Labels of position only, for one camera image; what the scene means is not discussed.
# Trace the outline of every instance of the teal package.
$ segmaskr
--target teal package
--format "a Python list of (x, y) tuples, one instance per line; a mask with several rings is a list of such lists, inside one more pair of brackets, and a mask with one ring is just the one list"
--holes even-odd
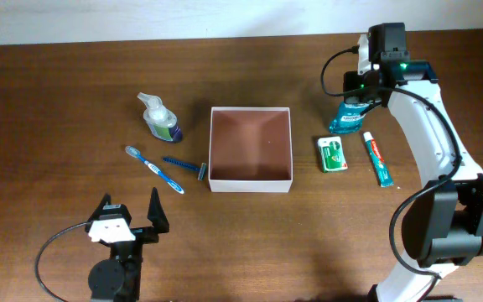
[(392, 181), (391, 174), (389, 173), (385, 161), (383, 161), (383, 157), (379, 152), (376, 141), (369, 132), (363, 133), (363, 137), (365, 139), (366, 149), (368, 149), (368, 153), (370, 154), (370, 158), (374, 165), (374, 170), (377, 173), (379, 185), (382, 188), (394, 185), (394, 181)]
[(346, 104), (342, 102), (335, 119), (329, 125), (329, 131), (333, 134), (348, 134), (359, 131), (362, 120), (365, 118), (365, 115), (361, 115), (361, 112), (368, 106), (370, 105), (366, 103)]

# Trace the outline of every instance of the cable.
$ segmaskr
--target cable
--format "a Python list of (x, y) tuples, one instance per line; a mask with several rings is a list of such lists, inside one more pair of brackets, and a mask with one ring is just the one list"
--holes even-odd
[[(406, 91), (406, 90), (403, 90), (401, 88), (390, 88), (390, 87), (384, 87), (384, 86), (378, 86), (378, 87), (369, 86), (369, 87), (354, 89), (354, 90), (351, 90), (351, 91), (345, 91), (345, 92), (342, 92), (342, 93), (331, 93), (331, 92), (328, 92), (327, 89), (325, 88), (325, 83), (324, 83), (324, 74), (325, 74), (325, 69), (327, 68), (327, 65), (329, 65), (329, 63), (335, 57), (337, 57), (339, 55), (342, 55), (342, 54), (348, 53), (348, 52), (355, 53), (356, 51), (358, 52), (358, 49), (355, 49), (354, 47), (352, 47), (350, 49), (342, 50), (341, 52), (338, 52), (337, 54), (331, 56), (327, 60), (327, 62), (325, 62), (325, 65), (322, 68), (322, 72), (320, 74), (320, 82), (321, 82), (321, 85), (322, 85), (322, 89), (324, 90), (324, 93), (326, 95), (328, 95), (328, 96), (354, 96), (354, 95), (360, 94), (360, 93), (362, 93), (362, 92), (367, 91), (367, 90), (370, 89), (370, 90), (373, 90), (373, 91), (398, 92), (398, 93), (402, 93), (402, 94), (405, 94), (407, 96), (410, 96), (410, 97), (412, 97), (412, 98), (414, 98), (414, 99), (422, 102), (428, 108), (428, 110), (431, 110), (435, 114), (435, 116), (437, 116), (437, 118), (441, 121), (441, 123), (443, 124), (444, 130), (449, 135), (450, 141), (452, 143), (452, 147), (454, 149), (454, 154), (456, 154), (456, 159), (455, 159), (455, 161), (453, 163), (454, 168), (446, 176), (440, 178), (435, 183), (432, 183), (430, 186), (424, 187), (423, 189), (419, 190), (418, 192), (416, 192), (415, 194), (413, 194), (409, 198), (407, 198), (394, 211), (394, 213), (392, 214), (391, 222), (389, 223), (389, 242), (391, 244), (392, 253), (394, 254), (394, 257), (398, 260), (398, 262), (403, 267), (405, 267), (405, 269), (407, 269), (408, 271), (410, 271), (412, 273), (416, 273), (416, 274), (420, 274), (420, 275), (425, 275), (425, 276), (433, 276), (432, 283), (430, 284), (429, 288), (426, 290), (426, 292), (422, 295), (422, 297), (419, 300), (419, 301), (422, 301), (422, 300), (424, 300), (429, 295), (429, 293), (435, 287), (437, 281), (440, 280), (440, 279), (442, 279), (442, 278), (436, 272), (432, 272), (432, 271), (422, 271), (422, 270), (416, 269), (416, 268), (412, 267), (411, 265), (407, 264), (403, 260), (402, 256), (400, 255), (400, 253), (398, 252), (397, 247), (396, 247), (396, 241), (395, 241), (395, 237), (394, 237), (394, 229), (395, 229), (395, 226), (396, 226), (398, 217), (400, 217), (400, 214), (403, 212), (403, 210), (406, 207), (408, 207), (411, 203), (413, 203), (417, 198), (419, 198), (419, 197), (421, 197), (421, 196), (423, 196), (425, 194), (428, 194), (429, 192), (431, 192), (433, 190), (438, 189), (440, 186), (442, 186), (442, 185), (446, 184), (448, 181), (452, 180), (452, 177), (454, 177), (454, 175), (458, 172), (458, 169), (460, 168), (461, 161), (462, 161), (461, 152), (460, 152), (460, 146), (458, 145), (458, 141), (457, 141), (457, 139), (456, 139), (456, 137), (454, 135), (454, 131), (450, 127), (450, 125), (449, 125), (448, 121), (446, 120), (446, 118), (439, 111), (439, 109), (437, 109), (437, 107), (433, 103), (427, 101), (426, 99), (424, 99), (423, 97), (421, 97), (420, 95), (418, 95), (416, 93), (413, 93), (413, 92), (410, 92), (410, 91)], [(374, 107), (367, 108), (364, 111), (364, 113), (369, 112)]]
[(42, 282), (42, 279), (40, 278), (40, 273), (39, 273), (39, 262), (40, 262), (40, 256), (42, 256), (42, 253), (44, 252), (44, 250), (49, 246), (50, 243), (52, 243), (52, 241), (54, 241), (55, 239), (61, 237), (63, 234), (67, 233), (67, 232), (70, 232), (78, 227), (83, 227), (84, 225), (88, 224), (90, 222), (82, 222), (82, 223), (78, 223), (74, 226), (69, 226), (67, 227), (66, 229), (62, 230), (61, 232), (58, 232), (57, 234), (53, 235), (50, 239), (48, 239), (48, 241), (40, 248), (40, 251), (39, 253), (37, 254), (37, 258), (34, 260), (34, 276), (36, 277), (37, 281), (39, 282), (39, 285), (40, 287), (46, 292), (48, 293), (50, 296), (52, 296), (54, 299), (56, 299), (57, 301), (59, 302), (67, 302), (65, 299), (59, 297), (57, 294), (54, 294), (54, 292), (52, 292), (51, 290), (48, 289), (48, 287), (46, 286), (46, 284), (44, 284), (44, 282)]

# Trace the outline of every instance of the open box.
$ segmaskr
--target open box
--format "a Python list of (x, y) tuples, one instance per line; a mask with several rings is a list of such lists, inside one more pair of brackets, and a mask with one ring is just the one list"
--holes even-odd
[(212, 107), (212, 192), (287, 193), (293, 180), (290, 109)]

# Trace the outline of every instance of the wooden table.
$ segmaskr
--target wooden table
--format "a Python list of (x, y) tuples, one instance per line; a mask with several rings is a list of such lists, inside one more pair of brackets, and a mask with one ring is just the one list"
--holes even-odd
[[(142, 301), (336, 301), (382, 281), (396, 262), (391, 214), (419, 189), (413, 156), (397, 122), (377, 109), (371, 131), (396, 184), (377, 185), (359, 133), (342, 136), (349, 169), (323, 174), (314, 138), (339, 98), (325, 96), (325, 60), (358, 34), (0, 46), (0, 301), (50, 301), (34, 279), (40, 246), (84, 221), (105, 192), (149, 225), (153, 186), (171, 226), (144, 247)], [(414, 59), (437, 72), (446, 109), (483, 167), (483, 30), (408, 33)], [(342, 87), (356, 55), (340, 57), (327, 80)], [(158, 141), (143, 122), (140, 92), (161, 96), (184, 141)], [(290, 107), (294, 182), (288, 194), (212, 194), (194, 174), (161, 164), (171, 155), (208, 158), (210, 107)], [(134, 145), (186, 189), (171, 190), (127, 156)], [(55, 241), (40, 271), (55, 293), (90, 297), (87, 275), (109, 250), (82, 231)], [(433, 294), (483, 300), (483, 257)]]

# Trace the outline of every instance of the toothbrush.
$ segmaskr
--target toothbrush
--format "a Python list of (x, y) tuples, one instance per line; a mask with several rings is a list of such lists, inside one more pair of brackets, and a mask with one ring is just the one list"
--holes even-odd
[(146, 165), (152, 172), (155, 174), (159, 175), (159, 177), (163, 178), (165, 181), (167, 181), (167, 184), (171, 186), (175, 191), (179, 192), (180, 194), (184, 194), (184, 189), (182, 187), (175, 183), (172, 179), (167, 177), (167, 175), (164, 174), (156, 165), (152, 164), (148, 160), (146, 160), (143, 156), (141, 156), (141, 153), (139, 150), (132, 146), (126, 146), (126, 153), (136, 159), (139, 159), (143, 162), (144, 165)]

